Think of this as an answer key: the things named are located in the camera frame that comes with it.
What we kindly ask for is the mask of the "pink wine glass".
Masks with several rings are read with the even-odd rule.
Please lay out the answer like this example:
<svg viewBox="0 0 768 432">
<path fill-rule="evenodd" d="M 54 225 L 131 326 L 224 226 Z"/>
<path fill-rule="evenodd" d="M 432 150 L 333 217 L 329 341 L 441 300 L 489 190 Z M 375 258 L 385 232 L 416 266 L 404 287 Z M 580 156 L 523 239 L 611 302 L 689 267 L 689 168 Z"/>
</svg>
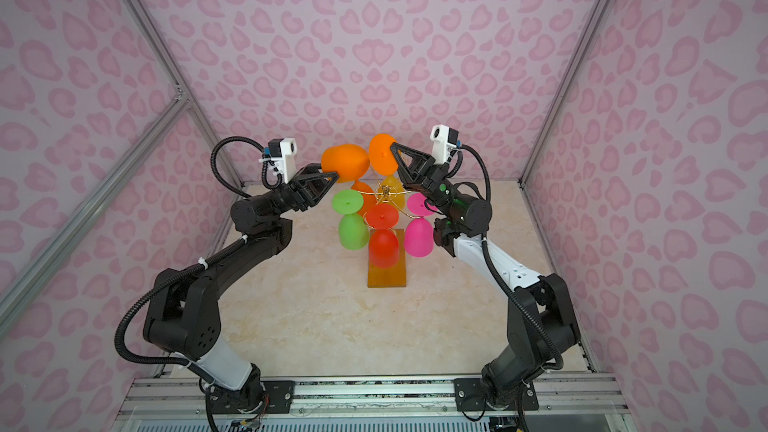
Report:
<svg viewBox="0 0 768 432">
<path fill-rule="evenodd" d="M 434 211 L 427 206 L 426 198 L 421 193 L 411 194 L 407 199 L 406 206 L 415 218 L 405 229 L 405 251 L 413 257 L 426 257 L 431 254 L 435 246 L 433 224 L 429 220 Z"/>
</svg>

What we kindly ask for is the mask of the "red wine glass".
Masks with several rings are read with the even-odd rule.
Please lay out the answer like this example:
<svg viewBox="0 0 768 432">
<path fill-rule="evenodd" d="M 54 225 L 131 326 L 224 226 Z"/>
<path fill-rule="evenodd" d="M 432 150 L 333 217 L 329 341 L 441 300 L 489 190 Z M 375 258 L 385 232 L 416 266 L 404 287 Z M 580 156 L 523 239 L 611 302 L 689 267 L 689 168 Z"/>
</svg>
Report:
<svg viewBox="0 0 768 432">
<path fill-rule="evenodd" d="M 400 243 L 394 232 L 399 212 L 391 204 L 381 203 L 368 210 L 365 220 L 373 230 L 369 239 L 370 262 L 382 269 L 394 266 L 399 260 Z"/>
</svg>

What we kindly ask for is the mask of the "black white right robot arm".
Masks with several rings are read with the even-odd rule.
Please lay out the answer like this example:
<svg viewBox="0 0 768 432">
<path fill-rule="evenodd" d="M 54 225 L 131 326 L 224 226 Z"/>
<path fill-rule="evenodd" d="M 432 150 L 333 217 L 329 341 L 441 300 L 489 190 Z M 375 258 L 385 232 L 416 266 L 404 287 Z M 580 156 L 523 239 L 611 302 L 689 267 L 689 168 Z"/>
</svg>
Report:
<svg viewBox="0 0 768 432">
<path fill-rule="evenodd" d="M 504 350 L 481 371 L 484 402 L 497 410 L 520 407 L 527 388 L 546 372 L 564 367 L 564 353 L 580 340 L 565 281 L 535 272 L 488 237 L 493 208 L 490 177 L 483 184 L 454 182 L 453 171 L 426 152 L 390 146 L 404 188 L 423 195 L 437 213 L 433 236 L 449 255 L 486 275 L 507 299 Z"/>
</svg>

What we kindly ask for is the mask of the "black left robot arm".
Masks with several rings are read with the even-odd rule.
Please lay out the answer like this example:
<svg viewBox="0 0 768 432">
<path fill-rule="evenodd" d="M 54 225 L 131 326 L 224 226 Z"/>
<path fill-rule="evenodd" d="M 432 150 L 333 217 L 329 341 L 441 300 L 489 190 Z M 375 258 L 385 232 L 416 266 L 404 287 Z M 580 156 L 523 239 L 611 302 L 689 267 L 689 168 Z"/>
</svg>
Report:
<svg viewBox="0 0 768 432">
<path fill-rule="evenodd" d="M 230 217 L 239 239 L 194 266 L 167 269 L 157 277 L 143 337 L 201 378 L 210 401 L 242 412 L 262 408 L 261 372 L 223 338 L 219 299 L 288 247 L 293 223 L 286 213 L 318 205 L 338 179 L 338 173 L 309 164 L 289 182 L 235 202 Z"/>
</svg>

